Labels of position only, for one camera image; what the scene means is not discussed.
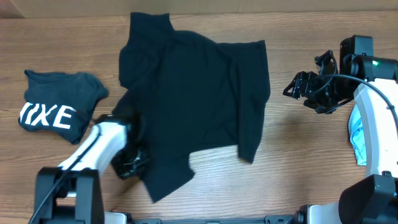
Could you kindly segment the plain black t-shirt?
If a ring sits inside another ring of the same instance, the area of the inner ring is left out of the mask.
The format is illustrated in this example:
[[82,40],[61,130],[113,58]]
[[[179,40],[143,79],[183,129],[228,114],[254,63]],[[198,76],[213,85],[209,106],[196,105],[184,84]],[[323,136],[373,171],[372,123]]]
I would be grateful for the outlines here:
[[133,12],[119,81],[126,93],[113,112],[142,118],[153,202],[193,178],[193,152],[235,145],[254,161],[271,93],[264,41],[217,43],[175,30],[168,14]]

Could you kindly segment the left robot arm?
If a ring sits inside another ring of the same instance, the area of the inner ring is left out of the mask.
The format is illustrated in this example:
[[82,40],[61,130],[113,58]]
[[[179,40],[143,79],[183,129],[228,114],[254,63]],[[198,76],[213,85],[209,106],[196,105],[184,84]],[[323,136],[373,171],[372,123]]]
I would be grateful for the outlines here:
[[142,143],[145,127],[139,114],[96,119],[68,159],[38,172],[30,223],[133,223],[129,213],[104,209],[100,178],[109,166],[122,180],[142,175],[149,162]]

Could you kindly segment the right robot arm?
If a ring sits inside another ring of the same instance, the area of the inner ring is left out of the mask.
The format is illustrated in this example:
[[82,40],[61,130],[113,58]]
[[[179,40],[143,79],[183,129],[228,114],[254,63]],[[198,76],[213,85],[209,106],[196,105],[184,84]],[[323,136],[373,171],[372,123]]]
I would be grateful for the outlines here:
[[365,178],[335,203],[303,205],[290,223],[397,223],[397,60],[375,57],[370,36],[340,44],[315,57],[317,72],[299,72],[283,94],[305,98],[304,106],[331,114],[354,101],[363,124]]

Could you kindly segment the light blue garment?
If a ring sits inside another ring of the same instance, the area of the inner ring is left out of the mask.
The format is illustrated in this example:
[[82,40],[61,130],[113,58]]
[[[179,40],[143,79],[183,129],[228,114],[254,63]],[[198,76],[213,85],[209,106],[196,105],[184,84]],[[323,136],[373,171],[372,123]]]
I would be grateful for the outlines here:
[[361,115],[355,105],[348,122],[349,140],[353,146],[357,165],[366,166],[366,146]]

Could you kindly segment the folded black shirt white letters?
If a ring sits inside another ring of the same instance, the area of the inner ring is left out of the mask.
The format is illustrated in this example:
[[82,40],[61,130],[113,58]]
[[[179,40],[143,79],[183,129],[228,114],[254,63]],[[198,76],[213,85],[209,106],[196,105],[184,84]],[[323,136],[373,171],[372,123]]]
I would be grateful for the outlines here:
[[80,143],[97,103],[108,89],[85,72],[38,73],[25,70],[28,88],[18,122],[27,131],[51,131],[71,144]]

